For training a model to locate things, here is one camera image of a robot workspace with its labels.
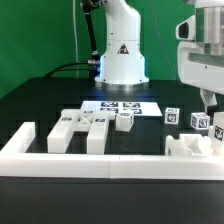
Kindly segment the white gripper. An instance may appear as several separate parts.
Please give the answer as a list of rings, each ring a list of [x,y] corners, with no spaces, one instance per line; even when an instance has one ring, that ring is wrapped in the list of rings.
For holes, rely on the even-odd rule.
[[[205,54],[202,44],[182,41],[178,45],[177,61],[181,82],[201,88],[205,113],[216,112],[215,93],[224,95],[224,56]]]

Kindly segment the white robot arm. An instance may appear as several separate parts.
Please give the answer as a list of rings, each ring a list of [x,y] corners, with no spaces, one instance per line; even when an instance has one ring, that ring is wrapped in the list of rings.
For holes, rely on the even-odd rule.
[[[207,114],[217,111],[216,95],[224,95],[224,0],[182,0],[194,14],[176,26],[180,80],[200,89]],[[95,83],[110,89],[131,90],[145,85],[145,58],[140,53],[141,17],[126,0],[82,0],[92,57],[99,62]],[[107,47],[97,50],[91,12],[105,8]]]

